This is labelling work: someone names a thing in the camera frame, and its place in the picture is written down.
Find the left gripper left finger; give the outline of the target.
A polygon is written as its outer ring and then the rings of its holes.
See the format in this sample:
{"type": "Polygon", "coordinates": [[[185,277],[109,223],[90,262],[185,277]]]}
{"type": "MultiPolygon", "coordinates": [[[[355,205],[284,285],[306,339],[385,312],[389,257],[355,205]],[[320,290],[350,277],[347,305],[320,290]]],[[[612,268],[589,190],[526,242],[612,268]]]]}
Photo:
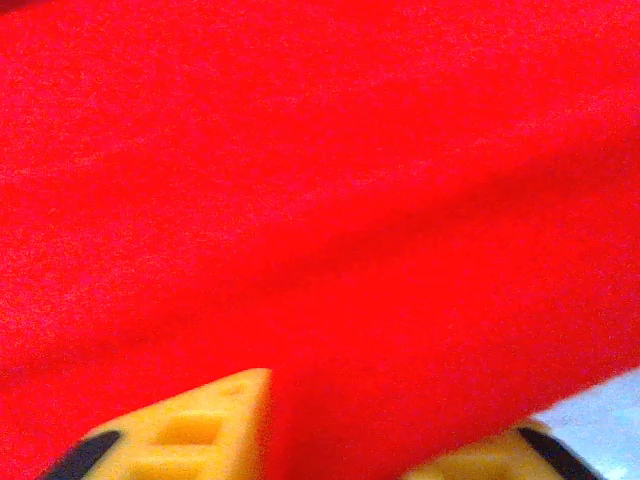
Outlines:
{"type": "Polygon", "coordinates": [[[89,431],[45,479],[262,479],[272,373],[254,368],[89,431]]]}

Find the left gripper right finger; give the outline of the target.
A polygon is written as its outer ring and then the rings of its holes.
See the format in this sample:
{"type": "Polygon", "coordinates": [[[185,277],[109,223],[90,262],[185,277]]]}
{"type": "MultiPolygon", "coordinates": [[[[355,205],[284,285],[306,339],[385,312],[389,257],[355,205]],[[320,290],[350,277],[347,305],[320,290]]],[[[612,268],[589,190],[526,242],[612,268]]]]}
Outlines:
{"type": "Polygon", "coordinates": [[[541,422],[522,422],[444,454],[403,474],[405,479],[601,480],[603,475],[541,422]]]}

